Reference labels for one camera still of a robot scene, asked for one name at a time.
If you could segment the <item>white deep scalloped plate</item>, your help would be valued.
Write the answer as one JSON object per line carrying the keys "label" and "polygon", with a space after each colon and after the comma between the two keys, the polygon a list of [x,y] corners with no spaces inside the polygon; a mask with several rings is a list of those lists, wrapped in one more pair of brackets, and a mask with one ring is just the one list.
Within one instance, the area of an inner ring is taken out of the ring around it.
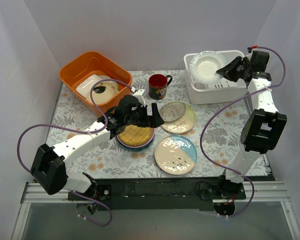
{"label": "white deep scalloped plate", "polygon": [[202,84],[212,84],[223,78],[217,70],[225,67],[226,58],[216,51],[196,53],[188,64],[188,71],[194,81]]}

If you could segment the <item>cream and blue floral plate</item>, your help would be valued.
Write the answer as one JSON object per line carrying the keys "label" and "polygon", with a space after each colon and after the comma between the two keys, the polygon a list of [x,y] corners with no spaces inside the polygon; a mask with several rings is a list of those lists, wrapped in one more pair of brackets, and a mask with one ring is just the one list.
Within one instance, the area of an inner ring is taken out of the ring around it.
{"label": "cream and blue floral plate", "polygon": [[180,176],[189,173],[196,165],[196,146],[186,137],[171,135],[163,138],[155,147],[154,158],[166,173]]}

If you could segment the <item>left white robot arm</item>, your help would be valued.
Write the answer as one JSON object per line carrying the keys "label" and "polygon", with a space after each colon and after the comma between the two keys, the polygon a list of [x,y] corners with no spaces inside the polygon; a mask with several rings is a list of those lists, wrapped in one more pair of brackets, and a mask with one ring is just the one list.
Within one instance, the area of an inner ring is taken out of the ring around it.
{"label": "left white robot arm", "polygon": [[125,95],[118,106],[108,109],[83,134],[76,134],[53,146],[41,145],[32,163],[31,175],[49,195],[68,190],[78,192],[85,200],[93,199],[97,182],[85,172],[70,172],[67,168],[89,150],[121,134],[127,126],[160,127],[164,120],[157,104],[152,103],[151,109],[149,115],[141,95]]}

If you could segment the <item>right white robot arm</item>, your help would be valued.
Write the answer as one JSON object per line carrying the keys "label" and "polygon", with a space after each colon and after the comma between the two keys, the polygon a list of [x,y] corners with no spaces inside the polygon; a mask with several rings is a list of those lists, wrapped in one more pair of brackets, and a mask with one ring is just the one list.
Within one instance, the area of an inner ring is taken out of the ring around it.
{"label": "right white robot arm", "polygon": [[240,135],[240,149],[235,159],[218,178],[217,195],[235,197],[243,190],[244,176],[255,161],[273,150],[285,128],[287,116],[279,112],[272,97],[272,78],[266,72],[270,49],[252,46],[249,54],[237,56],[217,74],[231,82],[242,79],[251,97],[252,113]]}

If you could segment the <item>white plastic bin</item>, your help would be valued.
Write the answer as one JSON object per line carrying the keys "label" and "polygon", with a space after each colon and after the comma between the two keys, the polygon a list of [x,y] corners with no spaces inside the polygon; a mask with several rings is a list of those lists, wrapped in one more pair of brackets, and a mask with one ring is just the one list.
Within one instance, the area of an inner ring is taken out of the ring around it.
{"label": "white plastic bin", "polygon": [[231,82],[222,78],[220,81],[209,84],[195,81],[189,72],[189,64],[195,55],[195,53],[189,53],[183,57],[186,89],[193,105],[232,102],[246,95],[248,90],[242,79]]}

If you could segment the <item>cream floral plate in bin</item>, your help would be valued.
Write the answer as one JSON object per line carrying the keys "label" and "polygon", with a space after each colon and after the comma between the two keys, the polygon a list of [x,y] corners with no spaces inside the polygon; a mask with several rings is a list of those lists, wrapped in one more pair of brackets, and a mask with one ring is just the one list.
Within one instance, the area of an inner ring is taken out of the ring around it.
{"label": "cream floral plate in bin", "polygon": [[111,80],[111,77],[107,75],[99,75],[99,77],[102,80],[106,80],[104,82],[101,82],[99,85],[104,86],[106,88],[109,88],[113,91],[114,95],[116,95],[119,92],[119,87],[116,81]]}

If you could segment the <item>speckled grey stoneware plate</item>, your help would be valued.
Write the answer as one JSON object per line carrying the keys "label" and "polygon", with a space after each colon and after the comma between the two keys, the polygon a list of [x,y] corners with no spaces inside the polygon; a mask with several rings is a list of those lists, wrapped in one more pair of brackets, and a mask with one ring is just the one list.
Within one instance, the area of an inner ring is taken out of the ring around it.
{"label": "speckled grey stoneware plate", "polygon": [[185,112],[186,105],[181,101],[168,102],[159,110],[159,114],[165,123],[177,121]]}

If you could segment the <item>black and red mug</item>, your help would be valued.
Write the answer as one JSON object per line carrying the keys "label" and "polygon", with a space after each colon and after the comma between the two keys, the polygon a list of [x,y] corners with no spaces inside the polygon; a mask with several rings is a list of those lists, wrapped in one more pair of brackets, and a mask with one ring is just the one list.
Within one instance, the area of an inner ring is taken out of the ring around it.
{"label": "black and red mug", "polygon": [[161,100],[166,96],[167,87],[171,84],[171,75],[154,74],[148,80],[148,93],[154,100]]}

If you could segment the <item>cream and green floral plate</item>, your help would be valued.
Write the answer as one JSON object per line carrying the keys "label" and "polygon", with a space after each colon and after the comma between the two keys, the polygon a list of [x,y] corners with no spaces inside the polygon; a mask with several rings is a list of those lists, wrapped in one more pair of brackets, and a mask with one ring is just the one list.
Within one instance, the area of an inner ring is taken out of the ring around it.
{"label": "cream and green floral plate", "polygon": [[173,122],[164,123],[161,127],[169,133],[173,134],[183,134],[190,131],[196,123],[196,114],[195,111],[186,103],[186,110],[184,115]]}

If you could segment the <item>cream plate with black motif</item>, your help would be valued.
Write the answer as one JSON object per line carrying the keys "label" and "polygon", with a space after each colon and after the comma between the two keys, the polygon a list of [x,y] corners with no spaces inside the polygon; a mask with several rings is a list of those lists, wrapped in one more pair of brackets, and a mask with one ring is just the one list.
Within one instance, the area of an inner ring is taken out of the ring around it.
{"label": "cream plate with black motif", "polygon": [[90,103],[93,103],[93,99],[97,105],[100,105],[106,103],[108,100],[114,97],[116,93],[117,89],[111,83],[101,82],[93,88],[92,97],[90,96],[90,93],[88,93],[86,100]]}

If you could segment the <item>light blue plate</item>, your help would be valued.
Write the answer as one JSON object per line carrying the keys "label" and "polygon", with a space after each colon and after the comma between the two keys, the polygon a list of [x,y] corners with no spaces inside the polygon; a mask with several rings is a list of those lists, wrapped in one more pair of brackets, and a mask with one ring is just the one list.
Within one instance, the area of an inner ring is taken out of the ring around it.
{"label": "light blue plate", "polygon": [[148,142],[141,144],[139,146],[130,146],[130,145],[124,144],[118,137],[116,137],[116,141],[125,150],[131,151],[131,152],[141,152],[142,150],[147,149],[150,145],[153,144],[154,137],[152,137]]}

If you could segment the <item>dark teal scalloped plate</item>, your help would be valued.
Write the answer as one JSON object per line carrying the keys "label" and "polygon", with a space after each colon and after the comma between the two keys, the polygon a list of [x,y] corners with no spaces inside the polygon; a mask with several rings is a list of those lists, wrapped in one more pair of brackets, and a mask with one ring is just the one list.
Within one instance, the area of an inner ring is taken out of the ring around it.
{"label": "dark teal scalloped plate", "polygon": [[117,142],[118,142],[118,144],[122,148],[124,148],[127,151],[130,151],[130,152],[141,152],[141,151],[147,149],[153,143],[153,140],[149,141],[147,144],[145,144],[143,146],[137,146],[137,147],[132,147],[132,146],[125,145],[122,142],[120,142],[119,140],[117,140]]}

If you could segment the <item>floral patterned table mat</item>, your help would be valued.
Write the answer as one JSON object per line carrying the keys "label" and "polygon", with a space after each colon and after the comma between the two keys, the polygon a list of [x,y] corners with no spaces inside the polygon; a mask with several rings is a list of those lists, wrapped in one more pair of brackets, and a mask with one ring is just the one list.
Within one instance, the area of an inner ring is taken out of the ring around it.
{"label": "floral patterned table mat", "polygon": [[[249,113],[244,101],[231,106],[225,103],[195,105],[193,110],[195,125],[184,136],[194,143],[198,157],[188,176],[217,177],[236,157],[240,134]],[[74,134],[66,128],[84,130],[95,120],[95,114],[63,85],[52,121],[57,128],[49,131],[46,142],[52,146],[68,140]],[[152,145],[140,152],[125,150],[112,139],[82,155],[69,170],[86,172],[96,179],[166,178],[168,174],[157,165],[154,152],[157,143],[167,136],[167,131],[157,128]]]}

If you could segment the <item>white square dish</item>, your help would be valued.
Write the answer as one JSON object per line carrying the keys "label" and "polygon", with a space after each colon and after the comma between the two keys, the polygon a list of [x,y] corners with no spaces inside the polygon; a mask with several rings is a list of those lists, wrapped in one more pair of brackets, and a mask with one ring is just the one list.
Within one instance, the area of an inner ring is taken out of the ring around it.
{"label": "white square dish", "polygon": [[82,96],[84,97],[85,99],[87,98],[88,94],[90,93],[91,91],[91,88],[92,86],[101,81],[102,78],[99,77],[98,75],[96,74],[93,74],[91,76],[89,76],[86,80],[84,80],[82,83],[80,83],[78,85],[78,87],[76,88],[76,91]]}

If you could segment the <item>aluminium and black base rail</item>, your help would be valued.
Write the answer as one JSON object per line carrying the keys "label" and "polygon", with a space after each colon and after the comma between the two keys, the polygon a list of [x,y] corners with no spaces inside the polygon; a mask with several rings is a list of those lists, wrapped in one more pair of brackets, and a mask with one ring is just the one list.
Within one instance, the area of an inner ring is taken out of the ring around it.
{"label": "aluminium and black base rail", "polygon": [[79,193],[69,190],[71,197],[77,197],[95,202],[101,206],[107,199],[104,190],[110,187],[113,197],[127,196],[128,200],[119,208],[130,208],[132,202],[141,208],[142,198],[148,198],[146,204],[150,209],[188,209],[197,208],[200,201],[209,201],[214,206],[214,215],[224,219],[235,218],[242,211],[235,211],[235,201],[245,200],[247,204],[253,201],[257,192],[256,183],[244,176],[242,191],[234,197],[222,198],[217,192],[218,177],[177,177],[177,178],[124,178],[98,180],[94,191]]}

